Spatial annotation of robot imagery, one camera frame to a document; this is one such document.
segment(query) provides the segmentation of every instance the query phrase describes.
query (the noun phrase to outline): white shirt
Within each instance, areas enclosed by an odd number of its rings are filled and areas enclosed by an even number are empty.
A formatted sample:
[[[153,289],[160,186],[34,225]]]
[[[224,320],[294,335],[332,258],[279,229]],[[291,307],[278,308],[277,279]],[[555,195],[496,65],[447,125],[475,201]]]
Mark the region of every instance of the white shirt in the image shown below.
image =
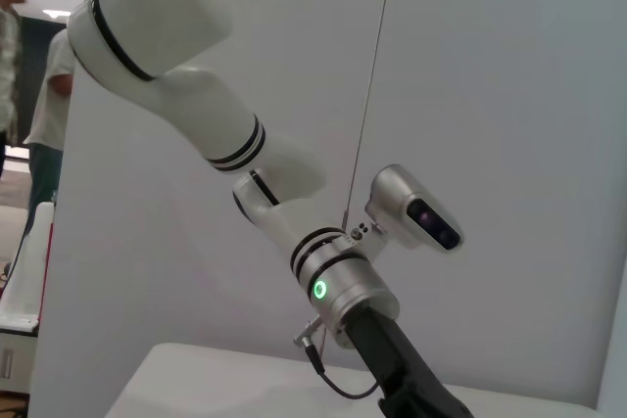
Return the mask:
[[[4,24],[4,34],[0,38],[0,132],[9,128],[16,106],[13,92],[16,81],[16,54],[18,52],[19,28],[16,18],[0,9],[0,22]]]
[[[46,75],[41,84],[30,135],[25,144],[43,144],[63,151],[66,142],[66,126],[70,110],[70,97],[62,97],[48,86],[48,81],[57,75],[74,72],[75,57],[64,29],[52,38],[48,51]]]

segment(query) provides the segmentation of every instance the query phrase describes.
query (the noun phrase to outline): ceiling light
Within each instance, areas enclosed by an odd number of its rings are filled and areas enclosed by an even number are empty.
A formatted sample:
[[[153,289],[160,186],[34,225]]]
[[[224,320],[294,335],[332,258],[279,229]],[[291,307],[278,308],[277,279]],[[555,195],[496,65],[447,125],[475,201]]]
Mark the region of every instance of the ceiling light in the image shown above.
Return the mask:
[[[65,10],[44,10],[44,14],[49,16],[51,19],[57,19],[58,17],[69,17],[72,12],[66,12]]]

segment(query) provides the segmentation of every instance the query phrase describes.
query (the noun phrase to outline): person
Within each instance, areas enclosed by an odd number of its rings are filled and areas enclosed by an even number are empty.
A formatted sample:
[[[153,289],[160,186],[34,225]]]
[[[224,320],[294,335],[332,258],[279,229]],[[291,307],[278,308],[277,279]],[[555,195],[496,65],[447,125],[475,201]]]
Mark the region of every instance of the person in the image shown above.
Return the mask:
[[[46,74],[37,99],[30,135],[24,141],[30,147],[32,178],[25,233],[32,227],[37,207],[52,201],[59,189],[74,64],[68,31],[63,29],[50,42]]]
[[[0,178],[6,145],[17,144],[16,83],[22,52],[20,20],[13,9],[26,0],[0,0]]]

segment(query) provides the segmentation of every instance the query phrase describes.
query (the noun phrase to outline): camera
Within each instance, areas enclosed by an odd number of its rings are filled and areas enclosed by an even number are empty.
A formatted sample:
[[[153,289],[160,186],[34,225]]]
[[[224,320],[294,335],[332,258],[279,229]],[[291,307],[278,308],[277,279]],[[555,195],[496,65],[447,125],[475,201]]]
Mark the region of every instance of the camera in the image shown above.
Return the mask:
[[[458,249],[463,235],[444,207],[404,167],[381,170],[370,188],[365,212],[379,229],[407,249],[421,244],[444,253]]]

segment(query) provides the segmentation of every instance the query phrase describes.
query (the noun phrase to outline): robotic arm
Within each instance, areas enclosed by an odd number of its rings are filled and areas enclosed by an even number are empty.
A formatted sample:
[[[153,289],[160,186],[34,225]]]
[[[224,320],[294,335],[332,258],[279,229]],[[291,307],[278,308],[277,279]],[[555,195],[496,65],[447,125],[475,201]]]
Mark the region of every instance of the robotic arm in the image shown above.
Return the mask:
[[[176,15],[164,15],[164,5]],[[90,0],[69,23],[96,81],[171,123],[218,171],[240,174],[237,206],[278,247],[337,343],[360,353],[386,416],[471,417],[397,325],[399,302],[370,263],[389,239],[455,250],[457,225],[398,165],[375,178],[367,226],[349,235],[325,220],[312,198],[324,185],[317,161],[268,135],[218,77],[181,65],[230,31],[222,0]]]

